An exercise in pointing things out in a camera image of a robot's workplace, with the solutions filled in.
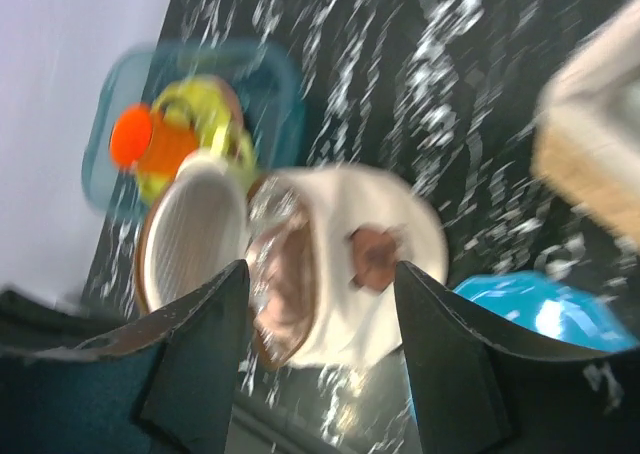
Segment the cream round laundry bag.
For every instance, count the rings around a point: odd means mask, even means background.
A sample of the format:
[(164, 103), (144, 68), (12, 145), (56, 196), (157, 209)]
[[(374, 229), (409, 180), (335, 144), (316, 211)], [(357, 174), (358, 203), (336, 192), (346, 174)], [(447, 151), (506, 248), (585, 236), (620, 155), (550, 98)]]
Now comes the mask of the cream round laundry bag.
[(136, 249), (140, 308), (156, 311), (236, 260), (249, 271), (254, 342), (273, 368), (375, 365), (400, 347), (395, 269), (449, 269), (436, 211), (396, 175), (344, 164), (288, 168), (242, 187), (189, 156), (154, 202)]

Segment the yellow-green plate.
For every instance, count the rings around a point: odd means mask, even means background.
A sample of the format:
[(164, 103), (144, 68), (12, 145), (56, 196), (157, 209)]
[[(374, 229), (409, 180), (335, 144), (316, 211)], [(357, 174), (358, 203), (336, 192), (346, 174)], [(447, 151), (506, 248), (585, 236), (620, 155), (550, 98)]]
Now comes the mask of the yellow-green plate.
[[(257, 174), (257, 155), (239, 98), (228, 83), (209, 75), (176, 81), (161, 92), (151, 108), (161, 110), (169, 122), (193, 127), (198, 149), (222, 157), (240, 185), (250, 187)], [(137, 173), (135, 177), (139, 197), (147, 205), (174, 179)]]

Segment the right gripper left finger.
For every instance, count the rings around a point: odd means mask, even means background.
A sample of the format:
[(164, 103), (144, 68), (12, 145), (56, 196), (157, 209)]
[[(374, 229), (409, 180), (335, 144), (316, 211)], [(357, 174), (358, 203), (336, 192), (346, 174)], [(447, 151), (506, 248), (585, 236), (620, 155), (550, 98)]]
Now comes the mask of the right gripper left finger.
[(3, 293), (2, 451), (223, 452), (248, 290), (238, 260), (121, 325)]

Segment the blue polka dot plate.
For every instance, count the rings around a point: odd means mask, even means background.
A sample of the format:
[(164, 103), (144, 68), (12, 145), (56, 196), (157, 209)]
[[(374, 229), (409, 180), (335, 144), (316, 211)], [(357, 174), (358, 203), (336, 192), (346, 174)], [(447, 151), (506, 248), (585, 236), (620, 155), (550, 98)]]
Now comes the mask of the blue polka dot plate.
[[(476, 276), (458, 288), (460, 297), (545, 337), (607, 354), (637, 350), (639, 338), (594, 296), (533, 273)], [(408, 376), (408, 399), (416, 418)]]

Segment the orange mug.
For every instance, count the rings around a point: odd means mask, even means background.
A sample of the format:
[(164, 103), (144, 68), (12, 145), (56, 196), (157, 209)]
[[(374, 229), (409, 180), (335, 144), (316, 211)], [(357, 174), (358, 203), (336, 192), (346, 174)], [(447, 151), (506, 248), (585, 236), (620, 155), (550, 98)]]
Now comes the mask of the orange mug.
[(198, 148), (193, 127), (169, 122), (161, 110), (146, 104), (130, 106), (121, 114), (109, 142), (111, 159), (118, 168), (168, 178)]

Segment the wicker basket with liner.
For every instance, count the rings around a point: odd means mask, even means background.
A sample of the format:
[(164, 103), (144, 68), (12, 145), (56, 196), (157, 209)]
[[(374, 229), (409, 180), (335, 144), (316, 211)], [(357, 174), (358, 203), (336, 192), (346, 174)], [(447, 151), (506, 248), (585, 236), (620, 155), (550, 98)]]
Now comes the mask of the wicker basket with liner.
[(532, 174), (615, 236), (639, 241), (639, 0), (629, 0), (539, 97)]

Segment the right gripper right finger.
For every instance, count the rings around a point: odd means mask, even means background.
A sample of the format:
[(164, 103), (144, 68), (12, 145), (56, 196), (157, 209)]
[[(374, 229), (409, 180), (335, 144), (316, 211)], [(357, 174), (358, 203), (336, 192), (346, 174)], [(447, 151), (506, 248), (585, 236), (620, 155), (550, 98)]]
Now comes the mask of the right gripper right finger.
[(607, 354), (520, 327), (415, 265), (397, 316), (427, 453), (635, 453), (639, 353)]

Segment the teal plastic tub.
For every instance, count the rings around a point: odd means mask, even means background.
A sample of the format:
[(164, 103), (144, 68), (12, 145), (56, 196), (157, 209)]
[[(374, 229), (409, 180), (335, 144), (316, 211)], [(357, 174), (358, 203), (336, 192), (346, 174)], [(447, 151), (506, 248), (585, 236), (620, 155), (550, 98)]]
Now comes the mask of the teal plastic tub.
[(135, 48), (103, 85), (82, 162), (85, 197), (111, 218), (138, 221), (198, 149), (249, 186), (262, 170), (296, 164), (304, 115), (300, 69), (277, 45)]

